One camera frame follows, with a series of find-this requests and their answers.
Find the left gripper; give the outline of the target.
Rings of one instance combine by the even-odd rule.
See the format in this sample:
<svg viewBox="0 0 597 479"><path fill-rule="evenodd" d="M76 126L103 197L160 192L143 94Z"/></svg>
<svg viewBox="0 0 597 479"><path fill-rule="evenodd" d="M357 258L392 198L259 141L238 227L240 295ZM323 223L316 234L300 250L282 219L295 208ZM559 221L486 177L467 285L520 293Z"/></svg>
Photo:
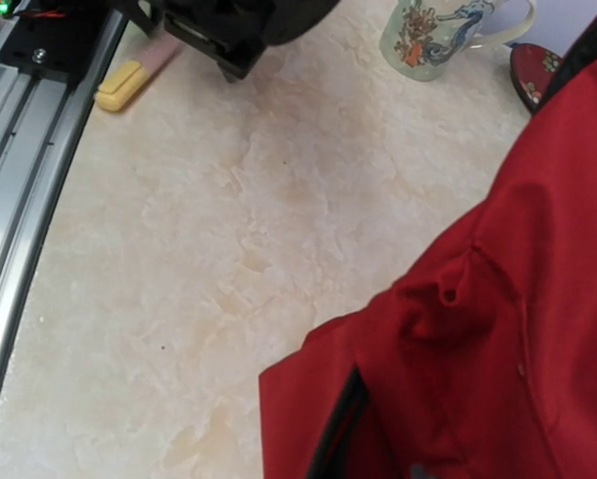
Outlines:
<svg viewBox="0 0 597 479"><path fill-rule="evenodd" d="M228 83L244 80L267 49L260 38L217 40L174 13L165 14L164 27L175 38L213 60Z"/></svg>

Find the red student backpack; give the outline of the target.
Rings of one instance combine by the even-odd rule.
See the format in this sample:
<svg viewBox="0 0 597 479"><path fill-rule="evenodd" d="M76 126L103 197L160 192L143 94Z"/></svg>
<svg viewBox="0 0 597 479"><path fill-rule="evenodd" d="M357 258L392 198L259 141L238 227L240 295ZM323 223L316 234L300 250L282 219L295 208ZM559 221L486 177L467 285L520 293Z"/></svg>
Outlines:
<svg viewBox="0 0 597 479"><path fill-rule="evenodd" d="M268 478L597 478L597 18L484 200L259 391Z"/></svg>

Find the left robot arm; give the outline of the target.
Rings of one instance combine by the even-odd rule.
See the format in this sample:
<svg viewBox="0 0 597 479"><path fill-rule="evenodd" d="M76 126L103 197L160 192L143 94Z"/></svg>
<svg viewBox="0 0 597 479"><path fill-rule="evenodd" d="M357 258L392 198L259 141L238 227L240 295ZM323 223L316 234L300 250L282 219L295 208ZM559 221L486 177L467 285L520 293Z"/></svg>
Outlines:
<svg viewBox="0 0 597 479"><path fill-rule="evenodd" d="M109 5L144 33L163 30L212 59L227 81L243 80L265 50L292 42L320 23L337 0L138 1Z"/></svg>

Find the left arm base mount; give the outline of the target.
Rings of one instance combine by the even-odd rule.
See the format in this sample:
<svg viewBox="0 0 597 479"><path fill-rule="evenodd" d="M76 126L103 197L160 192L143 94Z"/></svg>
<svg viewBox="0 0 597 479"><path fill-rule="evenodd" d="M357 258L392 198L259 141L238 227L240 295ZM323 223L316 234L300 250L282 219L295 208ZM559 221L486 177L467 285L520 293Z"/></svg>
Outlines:
<svg viewBox="0 0 597 479"><path fill-rule="evenodd" d="M75 85L91 67L117 1L31 1L13 14L0 63L38 79Z"/></svg>

